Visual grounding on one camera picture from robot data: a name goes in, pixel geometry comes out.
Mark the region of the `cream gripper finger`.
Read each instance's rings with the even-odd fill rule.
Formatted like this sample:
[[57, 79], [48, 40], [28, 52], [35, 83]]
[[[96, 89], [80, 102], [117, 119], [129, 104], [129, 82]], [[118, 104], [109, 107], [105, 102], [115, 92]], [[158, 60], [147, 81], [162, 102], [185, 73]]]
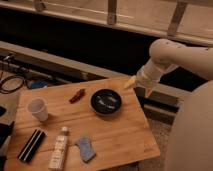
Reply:
[[152, 92], [153, 92], [153, 88], [146, 88], [145, 89], [145, 98], [148, 98]]
[[136, 76], [132, 76], [124, 85], [125, 89], [134, 88], [136, 85], [137, 79]]

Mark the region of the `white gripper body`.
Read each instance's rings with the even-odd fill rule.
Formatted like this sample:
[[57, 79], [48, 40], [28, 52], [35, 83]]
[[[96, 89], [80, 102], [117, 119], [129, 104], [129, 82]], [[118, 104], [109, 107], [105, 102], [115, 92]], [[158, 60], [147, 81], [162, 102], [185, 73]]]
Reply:
[[158, 63], [149, 60], [136, 74], [137, 83], [146, 90], [152, 90], [159, 83], [162, 76], [178, 68], [178, 65]]

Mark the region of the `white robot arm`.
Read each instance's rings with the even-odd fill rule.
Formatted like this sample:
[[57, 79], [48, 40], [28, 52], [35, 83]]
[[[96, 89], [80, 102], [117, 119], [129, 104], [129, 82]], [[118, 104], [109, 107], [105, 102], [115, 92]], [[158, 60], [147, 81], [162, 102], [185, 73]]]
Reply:
[[206, 80], [182, 103], [169, 136], [164, 171], [213, 171], [213, 47], [158, 39], [150, 59], [125, 84], [150, 96], [161, 77], [182, 67]]

